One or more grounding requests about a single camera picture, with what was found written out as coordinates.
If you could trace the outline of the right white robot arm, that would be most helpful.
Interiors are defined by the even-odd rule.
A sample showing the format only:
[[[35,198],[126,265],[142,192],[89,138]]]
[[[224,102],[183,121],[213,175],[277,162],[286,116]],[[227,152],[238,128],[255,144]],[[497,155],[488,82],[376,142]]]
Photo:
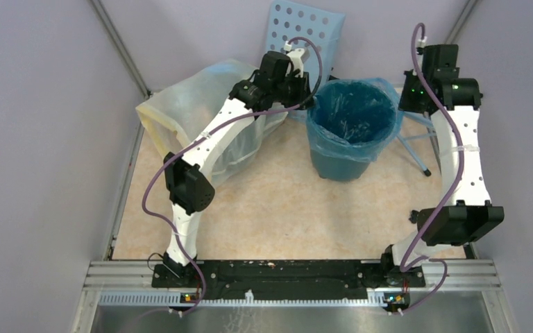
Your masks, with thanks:
[[[398,107],[429,116],[439,147],[442,197],[436,207],[411,212],[416,231],[386,248],[379,268],[364,278],[370,287],[405,287],[421,273],[422,263],[481,239],[505,217],[482,172],[480,86],[474,78],[460,77],[457,55],[456,44],[414,47],[415,67],[405,72]]]

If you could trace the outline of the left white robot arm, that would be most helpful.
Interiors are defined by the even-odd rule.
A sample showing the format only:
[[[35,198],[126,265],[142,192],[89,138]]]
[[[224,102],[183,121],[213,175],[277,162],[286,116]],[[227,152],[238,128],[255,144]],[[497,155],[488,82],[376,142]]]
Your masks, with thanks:
[[[235,83],[217,115],[204,131],[178,153],[168,153],[163,172],[173,205],[173,230],[162,261],[154,267],[152,285],[195,286],[202,278],[195,262],[196,236],[203,210],[216,190],[211,173],[225,149],[262,116],[273,114],[278,103],[285,112],[304,109],[313,102],[310,75],[304,70],[304,48],[286,45],[283,52],[268,51],[249,78]]]

